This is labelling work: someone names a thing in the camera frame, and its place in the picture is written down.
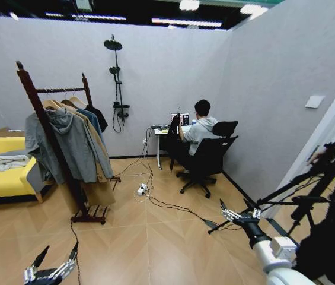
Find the power strip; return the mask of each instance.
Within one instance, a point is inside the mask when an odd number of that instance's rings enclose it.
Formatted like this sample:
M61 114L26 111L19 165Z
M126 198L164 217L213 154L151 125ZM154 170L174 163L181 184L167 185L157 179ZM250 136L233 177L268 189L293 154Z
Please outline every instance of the power strip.
M147 190L148 190L148 186L142 183L141 186L137 190L137 195L142 196Z

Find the wooden floor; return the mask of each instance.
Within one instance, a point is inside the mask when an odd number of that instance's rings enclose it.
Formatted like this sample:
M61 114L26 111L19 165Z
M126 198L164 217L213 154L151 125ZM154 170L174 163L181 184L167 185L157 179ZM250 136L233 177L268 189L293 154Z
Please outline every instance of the wooden floor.
M115 173L135 159L112 160ZM219 199L228 208L245 208L242 195L223 176L217 175L209 185L210 199L198 187L185 194L179 190L186 183L176 178L181 170L154 172L151 195L169 204L189 207L200 216L222 222ZM148 171L139 164L121 174L115 190L117 202L107 213L107 223L76 223L79 238L79 264L82 284L265 284L265 277L242 230L222 230L207 234L209 229L189 213L160 208L150 201L137 202L136 191L148 179ZM29 266L44 247L50 245L41 268L56 267L66 258L75 243L70 229L70 213L59 191L52 190L42 205L37 202L0 205L0 284L22 284L23 269ZM260 227L270 236L278 236L265 220ZM78 270L63 284L78 284Z

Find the hooded jacket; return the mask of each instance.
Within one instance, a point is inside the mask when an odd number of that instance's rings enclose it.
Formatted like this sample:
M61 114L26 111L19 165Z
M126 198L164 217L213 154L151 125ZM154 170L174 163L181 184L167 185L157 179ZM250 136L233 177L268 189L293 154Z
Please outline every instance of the hooded jacket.
M108 177L113 176L109 159L104 157L96 142L92 141L82 118L66 109L46 110L46 113L75 179L86 183L97 181L95 158L102 165L104 173ZM25 146L28 153L40 163L44 181L53 176L58 184L64 183L59 162L35 113L26 119Z
M189 154L195 155L199 144L204 138L219 138L219 136L212 133L213 126L218 121L214 117L205 117L199 119L188 132L183 136L184 142L190 142Z

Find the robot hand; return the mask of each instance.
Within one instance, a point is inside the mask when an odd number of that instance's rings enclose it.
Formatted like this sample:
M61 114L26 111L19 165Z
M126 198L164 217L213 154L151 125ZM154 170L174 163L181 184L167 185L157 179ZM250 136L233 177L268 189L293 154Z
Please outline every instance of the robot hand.
M47 254L50 246L47 246L34 260L33 264L24 270L24 284L29 285L56 285L65 279L68 274L76 266L76 256L78 254L77 242L72 249L70 256L66 262L64 262L58 268L51 268L45 270L38 270L39 265L42 263L44 257Z

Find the laptop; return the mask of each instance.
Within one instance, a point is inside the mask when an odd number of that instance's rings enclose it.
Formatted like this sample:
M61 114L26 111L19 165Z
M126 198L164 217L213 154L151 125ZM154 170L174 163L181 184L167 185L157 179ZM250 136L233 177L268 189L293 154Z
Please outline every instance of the laptop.
M171 120L173 120L173 117L176 115L176 113L171 113ZM182 126L188 126L190 122L189 113L180 113L180 122Z

